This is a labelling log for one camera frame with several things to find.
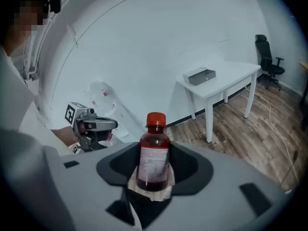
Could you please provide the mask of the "white table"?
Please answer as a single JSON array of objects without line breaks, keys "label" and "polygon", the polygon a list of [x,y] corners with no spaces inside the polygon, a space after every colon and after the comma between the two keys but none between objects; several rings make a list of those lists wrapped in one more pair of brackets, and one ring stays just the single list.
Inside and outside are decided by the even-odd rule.
[{"label": "white table", "polygon": [[228,90],[247,78],[251,78],[249,98],[244,113],[244,118],[248,118],[253,104],[257,74],[260,66],[256,64],[241,62],[218,62],[211,67],[216,72],[216,77],[200,85],[193,85],[179,78],[177,83],[184,87],[189,112],[192,119],[195,120],[195,109],[192,101],[192,94],[203,100],[205,105],[205,122],[206,122],[206,141],[212,141],[213,134],[213,105],[220,101],[228,102]]}]

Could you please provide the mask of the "person's left forearm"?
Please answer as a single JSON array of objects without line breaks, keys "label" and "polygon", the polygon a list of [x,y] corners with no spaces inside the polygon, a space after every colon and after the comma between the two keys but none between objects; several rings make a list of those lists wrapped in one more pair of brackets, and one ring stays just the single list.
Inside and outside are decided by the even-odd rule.
[{"label": "person's left forearm", "polygon": [[78,137],[74,134],[74,131],[70,126],[61,129],[52,129],[51,131],[67,147],[79,142]]}]

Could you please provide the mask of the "person's left hand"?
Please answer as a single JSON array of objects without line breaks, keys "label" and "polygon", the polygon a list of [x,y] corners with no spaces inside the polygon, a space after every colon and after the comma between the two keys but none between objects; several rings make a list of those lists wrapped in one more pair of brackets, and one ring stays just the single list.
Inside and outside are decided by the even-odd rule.
[{"label": "person's left hand", "polygon": [[84,126],[84,122],[77,123],[78,137],[85,137],[87,135],[87,131]]}]

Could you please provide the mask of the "white storage box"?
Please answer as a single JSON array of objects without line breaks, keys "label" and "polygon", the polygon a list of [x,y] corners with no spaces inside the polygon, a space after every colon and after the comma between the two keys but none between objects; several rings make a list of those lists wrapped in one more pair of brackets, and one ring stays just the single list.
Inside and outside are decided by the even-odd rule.
[{"label": "white storage box", "polygon": [[100,116],[106,116],[116,106],[112,88],[103,81],[91,82],[88,85],[86,96],[94,106],[95,112]]}]

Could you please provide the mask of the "small red object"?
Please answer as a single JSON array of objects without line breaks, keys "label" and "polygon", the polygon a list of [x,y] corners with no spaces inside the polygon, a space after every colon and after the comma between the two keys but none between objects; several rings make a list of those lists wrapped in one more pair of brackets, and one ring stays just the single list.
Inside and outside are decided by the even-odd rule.
[{"label": "small red object", "polygon": [[145,191],[158,192],[165,189],[168,183],[170,139],[165,132],[166,115],[149,113],[146,128],[139,142],[137,186]]}]

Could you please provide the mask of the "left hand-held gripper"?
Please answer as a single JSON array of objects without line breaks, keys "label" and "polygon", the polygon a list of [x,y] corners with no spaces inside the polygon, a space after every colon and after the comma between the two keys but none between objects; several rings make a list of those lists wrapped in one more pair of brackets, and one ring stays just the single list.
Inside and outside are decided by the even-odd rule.
[{"label": "left hand-held gripper", "polygon": [[116,120],[99,117],[96,115],[93,108],[87,108],[80,103],[70,102],[67,106],[64,118],[70,124],[77,137],[77,123],[82,121],[82,131],[87,131],[85,137],[78,137],[79,146],[76,146],[76,149],[73,150],[75,153],[80,150],[83,152],[91,152],[94,150],[93,147],[96,142],[95,131],[109,131],[118,127]]}]

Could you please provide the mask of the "black office chair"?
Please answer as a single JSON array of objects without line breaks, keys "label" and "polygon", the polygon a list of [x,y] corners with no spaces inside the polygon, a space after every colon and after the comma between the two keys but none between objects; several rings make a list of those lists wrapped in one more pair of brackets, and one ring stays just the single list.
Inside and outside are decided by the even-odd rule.
[{"label": "black office chair", "polygon": [[284,61],[281,57],[276,57],[277,63],[273,63],[273,58],[270,51],[270,44],[265,35],[256,35],[255,46],[260,58],[260,67],[262,74],[257,78],[258,82],[266,81],[266,89],[269,89],[270,84],[274,84],[278,91],[281,91],[281,85],[276,79],[276,75],[282,75],[285,69],[280,66],[280,62]]}]

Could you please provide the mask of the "beige drawer box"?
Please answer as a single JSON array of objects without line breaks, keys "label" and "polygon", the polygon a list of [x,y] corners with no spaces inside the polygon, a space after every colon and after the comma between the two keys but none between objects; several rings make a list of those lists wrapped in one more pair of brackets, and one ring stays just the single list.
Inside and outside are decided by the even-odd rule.
[{"label": "beige drawer box", "polygon": [[211,70],[205,67],[199,67],[193,71],[183,74],[184,81],[194,86],[198,86],[215,77],[216,77],[215,70]]}]

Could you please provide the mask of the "white cardboard box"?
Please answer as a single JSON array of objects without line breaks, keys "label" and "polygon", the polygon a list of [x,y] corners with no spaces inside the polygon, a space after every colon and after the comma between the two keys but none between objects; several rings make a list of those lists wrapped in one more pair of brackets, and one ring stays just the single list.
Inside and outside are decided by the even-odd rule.
[{"label": "white cardboard box", "polygon": [[118,123],[117,128],[113,129],[114,136],[123,143],[139,142],[145,129],[141,128],[110,91],[104,91],[103,95],[108,103],[105,116],[116,120]]}]

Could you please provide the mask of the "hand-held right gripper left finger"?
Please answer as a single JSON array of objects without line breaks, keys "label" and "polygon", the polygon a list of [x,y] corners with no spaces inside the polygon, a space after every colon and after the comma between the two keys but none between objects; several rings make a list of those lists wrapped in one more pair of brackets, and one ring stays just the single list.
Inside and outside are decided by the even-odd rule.
[{"label": "hand-held right gripper left finger", "polygon": [[114,216],[123,190],[104,182],[90,155],[60,156],[35,138],[0,129],[0,174],[14,199],[46,231],[140,231]]}]

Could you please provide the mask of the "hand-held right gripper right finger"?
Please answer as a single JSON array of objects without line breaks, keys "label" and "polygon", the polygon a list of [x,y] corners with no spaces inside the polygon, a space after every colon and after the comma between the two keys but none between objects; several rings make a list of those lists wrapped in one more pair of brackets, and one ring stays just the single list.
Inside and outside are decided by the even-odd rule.
[{"label": "hand-held right gripper right finger", "polygon": [[146,231],[261,231],[290,198],[241,159],[184,143],[170,149],[171,199]]}]

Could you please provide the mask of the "person's white shirt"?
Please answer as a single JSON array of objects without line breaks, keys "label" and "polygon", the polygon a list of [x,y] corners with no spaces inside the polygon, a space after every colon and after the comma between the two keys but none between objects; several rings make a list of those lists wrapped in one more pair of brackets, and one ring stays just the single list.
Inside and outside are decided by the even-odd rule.
[{"label": "person's white shirt", "polygon": [[35,95],[0,46],[0,128],[29,135],[42,145],[55,148],[61,156],[72,154],[73,152],[44,126],[34,99]]}]

